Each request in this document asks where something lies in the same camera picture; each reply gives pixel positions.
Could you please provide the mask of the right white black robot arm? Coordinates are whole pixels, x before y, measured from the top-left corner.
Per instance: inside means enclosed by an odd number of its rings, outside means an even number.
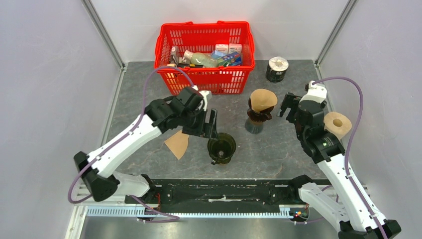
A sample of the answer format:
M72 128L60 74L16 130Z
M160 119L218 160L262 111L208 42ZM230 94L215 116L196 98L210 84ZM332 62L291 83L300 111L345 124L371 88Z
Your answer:
M294 203L312 206L337 231L340 239L392 239L401 232L396 220L387 219L375 206L363 186L354 179L345 161L345 149L339 139L324 128L325 99L286 93L279 116L287 109L287 121L293 123L304 152L330 181L339 196L339 204L307 175L289 181L287 197Z

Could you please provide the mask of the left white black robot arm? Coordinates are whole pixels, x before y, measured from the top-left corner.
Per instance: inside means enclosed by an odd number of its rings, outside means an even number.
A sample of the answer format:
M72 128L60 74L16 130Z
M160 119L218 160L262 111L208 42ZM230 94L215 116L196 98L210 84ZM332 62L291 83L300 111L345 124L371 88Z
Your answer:
M125 130L100 148L73 157L89 195L96 202L115 194L134 195L144 203L155 200L156 190L147 175L118 173L116 169L134 152L170 129L182 128L182 133L208 139L218 139L217 110L210 110L206 121L211 91L185 87L176 96L153 100Z

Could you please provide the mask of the dark dripper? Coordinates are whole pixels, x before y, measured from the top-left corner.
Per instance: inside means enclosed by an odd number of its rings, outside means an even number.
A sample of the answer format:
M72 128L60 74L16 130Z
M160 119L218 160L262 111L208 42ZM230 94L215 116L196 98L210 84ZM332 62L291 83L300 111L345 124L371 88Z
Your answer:
M236 151L236 142L230 134L220 132L218 139L208 140L207 149L212 165L228 164Z

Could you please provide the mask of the brown paper coffee filter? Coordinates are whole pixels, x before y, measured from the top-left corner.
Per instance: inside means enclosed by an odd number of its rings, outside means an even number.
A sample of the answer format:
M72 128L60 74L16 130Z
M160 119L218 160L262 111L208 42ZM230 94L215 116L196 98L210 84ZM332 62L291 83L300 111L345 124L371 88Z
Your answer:
M274 92L267 89L256 89L250 95L251 109L260 112L273 107L278 99Z

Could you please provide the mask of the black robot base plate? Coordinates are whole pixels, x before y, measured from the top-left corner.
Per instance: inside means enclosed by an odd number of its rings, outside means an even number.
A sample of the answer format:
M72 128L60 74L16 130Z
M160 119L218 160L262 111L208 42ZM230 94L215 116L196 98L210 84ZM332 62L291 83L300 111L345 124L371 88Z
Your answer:
M140 199L165 213L275 213L305 203L289 179L153 179Z

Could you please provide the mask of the brown dripper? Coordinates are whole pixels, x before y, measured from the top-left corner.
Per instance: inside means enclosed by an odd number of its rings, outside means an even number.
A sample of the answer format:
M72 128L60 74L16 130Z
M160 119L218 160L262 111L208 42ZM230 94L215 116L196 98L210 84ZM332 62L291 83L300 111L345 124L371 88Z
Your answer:
M260 112L256 112L252 109L248 109L247 115L254 122L265 122L272 119L271 111L274 109L274 106L264 109Z

